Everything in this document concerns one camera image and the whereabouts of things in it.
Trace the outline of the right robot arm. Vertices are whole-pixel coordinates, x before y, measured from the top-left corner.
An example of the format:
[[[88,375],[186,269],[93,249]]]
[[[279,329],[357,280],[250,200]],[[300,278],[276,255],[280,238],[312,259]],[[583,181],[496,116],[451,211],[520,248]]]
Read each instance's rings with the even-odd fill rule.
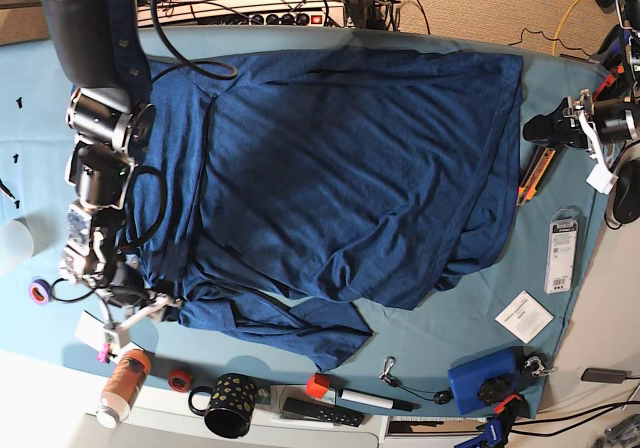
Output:
[[[41,0],[49,34],[73,85],[65,120],[74,149],[65,178],[76,192],[67,211],[62,278],[86,286],[127,322],[160,319],[179,307],[171,295],[146,287],[126,262],[161,222],[127,239],[134,180],[155,118],[151,72],[137,27],[137,0]]]

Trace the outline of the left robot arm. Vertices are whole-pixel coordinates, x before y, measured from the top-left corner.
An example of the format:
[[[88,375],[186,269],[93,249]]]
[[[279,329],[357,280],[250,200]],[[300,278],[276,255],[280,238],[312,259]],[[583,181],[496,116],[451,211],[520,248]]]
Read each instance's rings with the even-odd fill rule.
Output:
[[[596,90],[566,97],[553,112],[526,122],[526,141],[593,151],[639,139],[639,0],[614,4],[618,25],[595,57],[607,76]]]

